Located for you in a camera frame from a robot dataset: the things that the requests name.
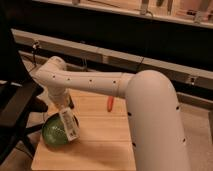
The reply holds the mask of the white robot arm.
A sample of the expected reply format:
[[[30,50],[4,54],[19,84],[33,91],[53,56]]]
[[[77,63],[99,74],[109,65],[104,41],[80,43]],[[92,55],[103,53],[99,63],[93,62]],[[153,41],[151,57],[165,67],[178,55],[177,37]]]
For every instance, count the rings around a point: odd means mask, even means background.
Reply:
[[[58,105],[64,103],[68,88],[123,98],[136,171],[191,171],[180,103],[164,74],[71,72],[62,58],[53,56],[39,67],[35,78]]]

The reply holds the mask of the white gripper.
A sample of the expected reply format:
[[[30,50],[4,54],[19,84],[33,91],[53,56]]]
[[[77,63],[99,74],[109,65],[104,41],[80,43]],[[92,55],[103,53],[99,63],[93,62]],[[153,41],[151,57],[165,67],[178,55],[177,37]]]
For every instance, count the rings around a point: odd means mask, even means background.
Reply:
[[[61,92],[49,91],[48,96],[56,108],[66,108],[70,104],[70,96],[67,90]]]

